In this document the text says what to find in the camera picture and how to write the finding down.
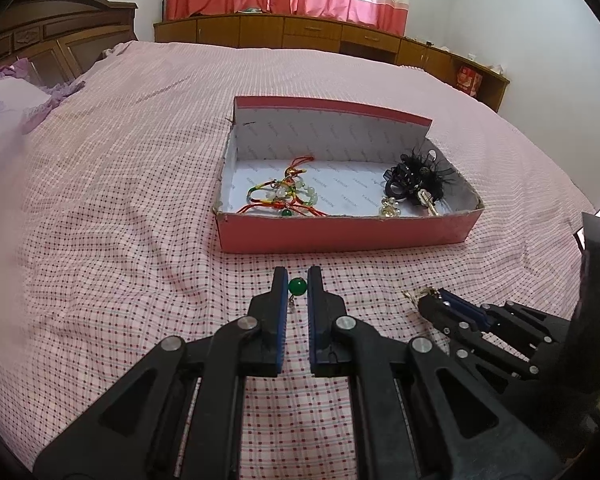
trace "purple floral pillowcase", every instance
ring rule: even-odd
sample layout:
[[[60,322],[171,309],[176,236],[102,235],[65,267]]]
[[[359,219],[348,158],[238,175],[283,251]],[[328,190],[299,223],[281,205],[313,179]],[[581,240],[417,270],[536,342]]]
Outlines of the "purple floral pillowcase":
[[[0,67],[0,126],[15,127],[21,134],[28,134],[38,126],[51,110],[65,98],[84,86],[84,81],[59,84],[53,88],[38,88],[29,82],[31,65],[27,59],[19,59],[11,66]]]

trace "red string bracelet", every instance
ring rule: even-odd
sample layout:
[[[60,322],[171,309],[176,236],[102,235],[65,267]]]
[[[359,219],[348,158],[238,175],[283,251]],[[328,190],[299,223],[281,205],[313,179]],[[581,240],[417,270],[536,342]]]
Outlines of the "red string bracelet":
[[[292,216],[293,213],[298,213],[302,216],[307,216],[309,213],[313,216],[328,216],[320,210],[317,210],[314,205],[318,200],[317,193],[312,187],[305,187],[304,181],[300,177],[306,170],[298,168],[300,164],[311,162],[314,158],[311,155],[297,156],[285,170],[285,176],[282,180],[269,180],[262,184],[252,187],[247,192],[247,201],[249,202],[238,213],[245,213],[253,207],[270,207],[281,211],[282,216]],[[270,187],[271,190],[267,193],[265,200],[254,198],[251,196],[254,192]],[[303,193],[308,197],[307,200],[302,200],[298,196],[298,192]]]

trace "wooden dresser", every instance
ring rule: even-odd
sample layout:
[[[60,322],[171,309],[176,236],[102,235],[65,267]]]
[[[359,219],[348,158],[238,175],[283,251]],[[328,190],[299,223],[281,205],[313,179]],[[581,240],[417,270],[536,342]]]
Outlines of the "wooden dresser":
[[[275,14],[226,14],[195,16],[154,24],[158,43],[204,43],[234,48],[308,48],[363,57],[395,65],[422,68],[454,86],[461,66],[482,75],[477,99],[498,111],[509,84],[503,76],[464,57],[419,43],[360,27],[352,23],[279,16]]]

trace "metal screw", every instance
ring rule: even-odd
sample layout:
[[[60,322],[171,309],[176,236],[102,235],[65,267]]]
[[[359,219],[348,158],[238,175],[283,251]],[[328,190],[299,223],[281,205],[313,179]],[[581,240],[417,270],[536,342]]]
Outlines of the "metal screw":
[[[411,341],[411,347],[416,352],[426,354],[433,348],[433,343],[429,341],[426,337],[417,337],[416,339]]]
[[[340,316],[336,319],[336,326],[343,330],[351,330],[356,325],[356,320],[351,316]]]
[[[173,352],[177,350],[182,345],[182,339],[180,339],[176,335],[170,335],[169,337],[165,337],[162,341],[160,341],[160,348],[162,348],[166,352]]]
[[[258,326],[258,320],[253,316],[242,316],[238,320],[238,326],[243,330],[251,330]]]

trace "red gift box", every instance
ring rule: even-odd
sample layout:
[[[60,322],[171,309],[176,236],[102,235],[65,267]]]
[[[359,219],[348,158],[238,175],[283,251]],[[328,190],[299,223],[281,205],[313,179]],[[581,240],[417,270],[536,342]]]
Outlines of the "red gift box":
[[[456,88],[459,91],[469,94],[471,97],[475,97],[480,89],[480,83],[482,82],[482,75],[478,74],[473,68],[468,66],[462,66],[458,70],[458,82]]]

